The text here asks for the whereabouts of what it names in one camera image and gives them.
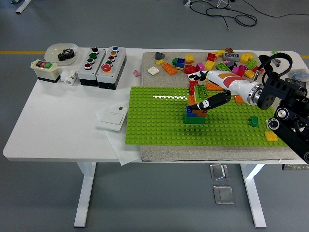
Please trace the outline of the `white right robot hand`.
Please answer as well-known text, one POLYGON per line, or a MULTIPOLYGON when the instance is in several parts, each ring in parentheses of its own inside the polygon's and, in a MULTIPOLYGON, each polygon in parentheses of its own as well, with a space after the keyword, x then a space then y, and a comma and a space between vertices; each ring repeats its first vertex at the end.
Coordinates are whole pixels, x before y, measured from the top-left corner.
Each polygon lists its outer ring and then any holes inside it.
POLYGON ((240 95, 243 100, 249 105, 256 105, 253 102, 252 89, 256 83, 249 82, 248 80, 233 74, 228 71, 198 71, 188 75, 190 80, 205 80, 217 84, 225 89, 225 92, 220 92, 216 95, 209 97, 200 103, 191 106, 195 110, 210 110, 226 104, 230 101, 231 95, 240 95))

